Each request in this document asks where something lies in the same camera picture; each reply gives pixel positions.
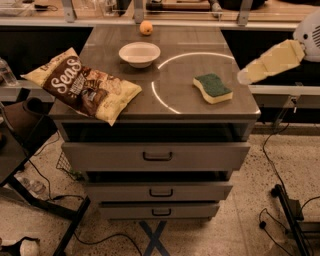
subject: terrazzo floor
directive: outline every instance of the terrazzo floor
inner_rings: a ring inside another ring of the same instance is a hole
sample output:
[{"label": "terrazzo floor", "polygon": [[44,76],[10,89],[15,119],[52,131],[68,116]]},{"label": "terrazzo floor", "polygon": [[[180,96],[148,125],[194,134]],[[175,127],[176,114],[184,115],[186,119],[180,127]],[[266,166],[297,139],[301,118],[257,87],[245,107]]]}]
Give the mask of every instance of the terrazzo floor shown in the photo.
[{"label": "terrazzo floor", "polygon": [[[231,177],[233,189],[228,198],[220,202],[220,209],[211,221],[110,221],[104,219],[97,205],[91,202],[75,233],[83,242],[92,244],[83,244],[73,235],[65,250],[66,255],[300,255],[295,241],[270,217],[288,227],[279,200],[270,194],[275,184],[280,184],[263,151],[263,145],[272,133],[270,127],[269,124],[256,125],[250,135],[251,148],[241,170],[234,172]],[[281,124],[279,129],[284,127],[285,124]],[[52,195],[85,196],[81,182],[56,168],[62,139],[54,134],[47,143],[50,144],[31,160],[50,181]],[[265,151],[274,162],[289,197],[298,199],[301,204],[320,195],[319,148],[320,125],[290,124],[285,131],[271,136],[265,145]],[[48,188],[48,183],[30,163],[19,175],[41,180]],[[62,205],[75,208],[80,202],[76,197],[60,200]],[[261,219],[267,224],[265,230],[287,252],[259,228],[260,213]],[[308,203],[303,214],[305,220],[320,221],[320,199]],[[4,243],[17,241],[24,236],[39,238],[40,255],[53,255],[68,225],[69,222],[64,219],[0,197],[0,237]],[[320,255],[320,240],[308,241],[313,255]]]}]

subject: orange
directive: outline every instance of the orange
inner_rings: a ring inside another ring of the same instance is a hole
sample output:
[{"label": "orange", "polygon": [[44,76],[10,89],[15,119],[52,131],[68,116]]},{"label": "orange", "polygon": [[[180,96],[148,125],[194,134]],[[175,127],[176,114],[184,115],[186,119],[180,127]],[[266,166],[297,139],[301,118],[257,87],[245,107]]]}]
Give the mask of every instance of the orange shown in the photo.
[{"label": "orange", "polygon": [[144,20],[140,24],[140,32],[142,35],[149,36],[153,31],[152,23],[148,20]]}]

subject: sponge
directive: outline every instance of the sponge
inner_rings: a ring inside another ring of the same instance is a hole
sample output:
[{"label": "sponge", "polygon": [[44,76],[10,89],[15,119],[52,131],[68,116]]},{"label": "sponge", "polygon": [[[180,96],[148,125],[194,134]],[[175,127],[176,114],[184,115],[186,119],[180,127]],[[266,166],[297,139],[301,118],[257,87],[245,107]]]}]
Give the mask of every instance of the sponge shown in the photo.
[{"label": "sponge", "polygon": [[214,73],[194,77],[193,84],[199,88],[203,98],[210,104],[232,99],[233,92],[225,87]]}]

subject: chip bag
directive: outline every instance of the chip bag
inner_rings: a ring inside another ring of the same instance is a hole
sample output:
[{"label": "chip bag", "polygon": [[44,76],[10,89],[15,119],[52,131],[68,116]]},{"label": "chip bag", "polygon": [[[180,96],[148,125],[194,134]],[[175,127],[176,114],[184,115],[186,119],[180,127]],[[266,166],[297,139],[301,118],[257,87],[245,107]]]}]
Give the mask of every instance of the chip bag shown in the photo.
[{"label": "chip bag", "polygon": [[73,48],[22,77],[78,113],[106,121],[111,126],[142,91],[139,85],[83,66]]}]

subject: gray drawer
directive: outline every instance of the gray drawer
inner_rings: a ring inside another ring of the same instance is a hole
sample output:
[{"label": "gray drawer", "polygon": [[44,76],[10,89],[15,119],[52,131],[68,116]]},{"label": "gray drawer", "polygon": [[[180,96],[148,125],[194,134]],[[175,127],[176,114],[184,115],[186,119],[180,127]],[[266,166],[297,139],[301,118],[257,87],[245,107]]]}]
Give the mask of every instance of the gray drawer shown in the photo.
[{"label": "gray drawer", "polygon": [[214,217],[218,203],[179,204],[100,204],[101,215],[106,219],[175,219]]},{"label": "gray drawer", "polygon": [[62,145],[72,168],[81,172],[239,170],[249,148],[247,142]]},{"label": "gray drawer", "polygon": [[230,182],[85,184],[90,199],[99,202],[220,201],[231,188]]}]

